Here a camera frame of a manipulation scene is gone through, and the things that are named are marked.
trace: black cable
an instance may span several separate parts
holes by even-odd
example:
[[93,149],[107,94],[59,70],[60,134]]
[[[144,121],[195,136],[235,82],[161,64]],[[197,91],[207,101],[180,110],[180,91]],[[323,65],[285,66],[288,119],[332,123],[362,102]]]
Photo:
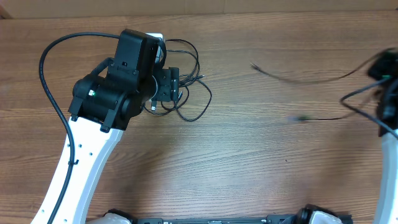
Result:
[[155,67],[158,69],[162,69],[164,66],[164,63],[166,62],[166,58],[167,58],[166,43],[163,41],[158,41],[157,44],[159,45],[160,49],[162,50],[163,57],[162,57],[162,60],[155,63]]
[[[371,101],[371,98],[372,98],[373,95],[374,95],[374,94],[372,93],[372,94],[370,94],[369,96],[367,96],[367,97],[362,101],[362,103],[359,104],[358,108],[360,109],[360,108],[363,108],[364,106],[366,106],[366,105]],[[353,111],[353,112],[347,113],[347,114],[345,114],[345,115],[343,115],[343,116],[335,117],[335,118],[312,118],[312,117],[310,117],[310,116],[304,116],[304,115],[303,115],[303,116],[298,116],[298,117],[296,118],[296,120],[297,120],[297,121],[336,121],[336,120],[339,120],[339,119],[349,118],[349,117],[354,116],[354,115],[356,115],[356,114],[357,114],[357,112]]]
[[39,62],[39,78],[40,81],[42,83],[43,89],[45,94],[47,95],[47,97],[49,98],[52,106],[54,107],[55,111],[57,112],[58,116],[60,117],[63,126],[65,127],[65,130],[67,131],[67,135],[68,135],[68,139],[69,139],[69,146],[70,146],[70,157],[69,157],[69,166],[68,166],[68,171],[67,171],[67,176],[65,178],[65,181],[63,183],[60,195],[58,197],[58,200],[54,206],[54,209],[51,213],[51,216],[49,218],[49,221],[47,222],[48,224],[51,224],[58,212],[58,209],[62,203],[63,197],[65,196],[65,192],[67,191],[68,188],[68,184],[69,184],[69,180],[70,180],[70,176],[72,174],[72,169],[73,169],[73,165],[75,165],[75,142],[73,140],[73,135],[72,135],[72,131],[69,127],[68,121],[65,118],[65,116],[63,115],[60,107],[58,106],[57,102],[55,101],[54,97],[52,96],[47,83],[45,82],[44,79],[44,73],[43,73],[43,67],[44,67],[44,60],[46,55],[48,54],[48,52],[51,50],[51,48],[53,48],[55,45],[59,44],[60,42],[70,39],[72,37],[81,37],[81,36],[98,36],[98,37],[110,37],[110,38],[116,38],[118,39],[119,36],[118,35],[113,35],[113,34],[103,34],[103,33],[97,33],[97,32],[80,32],[80,33],[76,33],[76,34],[70,34],[70,35],[66,35],[64,37],[59,38],[58,40],[53,41],[44,51],[43,54],[40,58],[40,62]]
[[261,69],[258,65],[251,63],[251,66],[253,69],[259,71],[260,73],[267,75],[271,78],[275,78],[277,80],[286,82],[286,83],[292,83],[292,84],[319,84],[319,83],[326,83],[326,82],[332,82],[332,81],[337,81],[339,79],[345,78],[347,76],[350,76],[352,74],[354,74],[355,72],[357,72],[359,69],[361,69],[362,67],[364,67],[366,64],[368,64],[369,62],[373,61],[374,59],[378,58],[378,56],[380,56],[381,54],[383,54],[384,52],[387,52],[389,50],[392,50],[393,48],[389,48],[386,50],[383,50],[375,55],[373,55],[372,57],[370,57],[369,59],[365,60],[363,63],[361,63],[358,67],[356,67],[354,70],[348,72],[345,75],[342,75],[340,77],[334,77],[334,78],[327,78],[325,80],[318,80],[318,81],[300,81],[300,80],[292,80],[289,78],[284,78],[284,77],[279,77],[277,75],[271,74],[269,72],[264,71],[263,69]]
[[199,118],[206,112],[207,107],[209,107],[209,105],[210,105],[211,98],[213,97],[213,94],[211,93],[210,88],[209,88],[204,82],[202,82],[201,80],[197,80],[197,81],[198,81],[200,84],[202,84],[202,85],[209,91],[209,93],[210,93],[210,99],[209,99],[209,102],[207,103],[205,109],[199,114],[199,116],[197,116],[196,118],[193,118],[193,119],[188,119],[188,118],[184,117],[184,115],[181,114],[181,112],[179,111],[178,108],[175,109],[176,112],[178,113],[178,115],[180,115],[180,117],[181,117],[182,119],[184,119],[185,121],[188,121],[188,122],[194,122],[194,121],[196,121],[197,119],[199,119]]
[[[206,112],[207,108],[208,108],[209,105],[210,105],[211,99],[212,99],[212,97],[213,97],[213,94],[212,94],[210,88],[209,88],[205,83],[203,83],[203,82],[200,80],[201,78],[204,77],[204,75],[199,75],[199,72],[200,72],[200,63],[199,63],[199,53],[198,53],[198,50],[197,50],[196,47],[195,47],[193,44],[191,44],[189,41],[186,41],[186,40],[183,40],[183,39],[169,39],[169,40],[166,40],[166,42],[185,42],[185,43],[189,44],[189,45],[195,50],[196,56],[195,56],[193,53],[191,53],[191,52],[189,52],[189,51],[186,51],[186,50],[167,50],[168,52],[176,52],[176,53],[189,54],[189,55],[191,55],[191,56],[195,59],[195,61],[196,61],[195,67],[193,68],[193,70],[192,70],[192,72],[191,72],[190,74],[181,75],[181,76],[180,76],[180,78],[184,77],[184,79],[183,79],[183,80],[180,80],[179,87],[185,87],[185,89],[187,90],[187,97],[186,97],[186,99],[184,100],[184,102],[182,102],[180,105],[178,105],[180,99],[178,99],[177,102],[174,102],[173,108],[168,108],[168,107],[164,106],[163,102],[160,102],[160,104],[161,104],[161,106],[163,107],[163,109],[166,110],[166,112],[164,112],[164,113],[156,113],[156,112],[150,111],[150,110],[148,110],[148,109],[146,108],[145,105],[144,105],[144,109],[145,109],[148,113],[153,114],[153,115],[157,115],[157,116],[165,116],[165,115],[168,115],[168,114],[169,114],[170,112],[172,112],[172,111],[176,111],[176,112],[178,113],[178,115],[179,115],[183,120],[188,121],[188,122],[196,121],[197,119],[199,119],[200,117],[202,117],[202,115]],[[209,99],[209,102],[207,103],[205,109],[199,114],[199,116],[197,116],[196,118],[193,118],[193,119],[188,119],[188,118],[186,118],[183,114],[181,114],[181,112],[179,111],[179,109],[187,102],[187,100],[188,100],[188,98],[189,98],[189,96],[190,96],[190,95],[189,95],[188,86],[194,84],[195,82],[199,82],[200,84],[202,84],[202,85],[209,91],[209,93],[210,93],[210,99]]]
[[362,93],[362,92],[364,92],[364,91],[366,91],[366,90],[368,90],[368,89],[370,89],[370,88],[373,88],[373,87],[375,87],[375,86],[381,85],[382,83],[384,83],[384,82],[386,82],[386,81],[388,81],[388,80],[390,80],[390,79],[391,79],[391,78],[385,78],[385,79],[383,79],[383,80],[380,80],[380,81],[377,81],[377,82],[375,82],[375,83],[373,83],[373,84],[370,84],[370,85],[368,85],[368,86],[366,86],[366,87],[364,87],[364,88],[362,88],[362,89],[359,89],[359,90],[356,90],[356,91],[354,91],[354,92],[352,92],[352,93],[349,93],[349,94],[343,96],[343,97],[340,99],[340,103],[341,103],[343,106],[345,106],[346,108],[348,108],[348,109],[354,111],[355,113],[359,113],[360,115],[364,116],[365,118],[370,119],[371,121],[373,121],[373,122],[375,122],[376,124],[380,125],[380,126],[383,127],[386,131],[388,131],[389,133],[391,133],[396,139],[398,139],[398,134],[397,134],[393,129],[391,129],[386,123],[382,122],[380,119],[377,119],[377,118],[371,116],[370,114],[367,114],[367,112],[365,112],[365,111],[363,111],[363,110],[361,110],[361,109],[355,108],[355,107],[353,107],[353,106],[351,106],[351,105],[345,103],[345,100],[346,100],[346,99],[348,99],[348,98],[350,98],[350,97],[352,97],[352,96],[354,96],[354,95],[357,95],[358,93]]

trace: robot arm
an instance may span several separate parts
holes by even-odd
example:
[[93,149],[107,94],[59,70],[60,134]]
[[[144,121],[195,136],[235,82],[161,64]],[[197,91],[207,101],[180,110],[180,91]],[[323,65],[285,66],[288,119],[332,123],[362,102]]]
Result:
[[[90,34],[69,35],[58,41],[79,35]],[[130,118],[140,114],[149,99],[178,100],[179,71],[178,68],[163,69],[165,58],[162,34],[125,30],[119,37],[115,58],[107,58],[76,82],[68,122],[74,139],[75,163],[68,187],[58,210],[54,209],[70,167],[67,137],[49,190],[32,223],[85,222],[104,165]],[[106,67],[108,72],[103,78],[99,74]]]

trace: wood grain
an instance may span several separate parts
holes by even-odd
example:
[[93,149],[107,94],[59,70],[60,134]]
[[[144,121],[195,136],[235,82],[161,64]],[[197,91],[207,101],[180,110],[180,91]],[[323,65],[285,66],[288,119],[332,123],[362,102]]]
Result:
[[[31,221],[65,140],[37,74],[43,49],[73,32],[118,34],[125,28],[194,43],[213,101],[194,123],[174,113],[133,118],[99,180],[89,218],[110,208],[137,217],[261,217],[315,203],[348,212],[355,223],[371,223],[382,164],[377,126],[358,116],[289,121],[299,114],[345,114],[338,99],[371,82],[365,69],[333,83],[288,85],[249,63],[302,80],[341,75],[398,45],[395,11],[1,20],[0,223]],[[73,84],[113,56],[116,44],[81,37],[49,53],[45,77],[64,113]],[[193,62],[169,54],[167,65],[189,72]],[[208,99],[199,84],[191,94],[187,116],[198,114]]]
[[395,10],[398,0],[1,0],[15,19]]

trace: white plastic panel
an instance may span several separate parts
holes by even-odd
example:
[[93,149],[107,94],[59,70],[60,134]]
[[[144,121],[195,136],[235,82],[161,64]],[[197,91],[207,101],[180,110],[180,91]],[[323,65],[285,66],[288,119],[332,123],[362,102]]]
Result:
[[[75,160],[72,176],[53,223],[84,223],[96,185],[112,150],[120,141],[123,131],[111,129],[100,131],[101,125],[84,118],[69,120],[75,141]],[[70,156],[69,139],[66,138],[63,152],[55,170],[49,190],[32,223],[47,223],[60,195],[68,170]]]
[[309,224],[342,224],[342,222],[333,215],[316,211],[312,213]]
[[[163,39],[163,34],[159,34],[159,33],[147,33],[148,35],[151,35],[153,37],[159,38],[161,41],[164,41]],[[162,53],[162,50],[160,49],[160,47],[157,49],[157,54],[156,54],[156,60],[155,62],[158,62],[160,60],[160,55]]]
[[104,217],[90,221],[86,224],[131,224],[131,222],[120,215],[108,213]]
[[382,137],[383,171],[374,224],[398,223],[398,140],[390,133]]

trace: wooden table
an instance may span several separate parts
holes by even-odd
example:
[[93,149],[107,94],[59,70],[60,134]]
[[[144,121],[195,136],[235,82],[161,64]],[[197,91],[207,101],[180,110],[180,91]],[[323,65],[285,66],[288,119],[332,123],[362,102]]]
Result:
[[[29,223],[35,216],[65,140],[39,82],[43,49],[66,34],[119,34],[125,28],[194,43],[213,101],[194,123],[175,113],[131,119],[104,168],[88,218],[110,208],[137,217],[263,217],[314,203],[371,223],[382,164],[377,126],[359,116],[289,120],[345,114],[338,99],[372,82],[366,69],[336,82],[290,85],[258,74],[249,63],[302,80],[339,76],[398,45],[397,11],[0,21],[0,223]],[[116,44],[79,37],[49,53],[45,77],[67,116],[73,84],[112,57]],[[169,54],[167,65],[189,72],[193,60]],[[183,109],[187,116],[208,100],[199,84],[191,94]]]

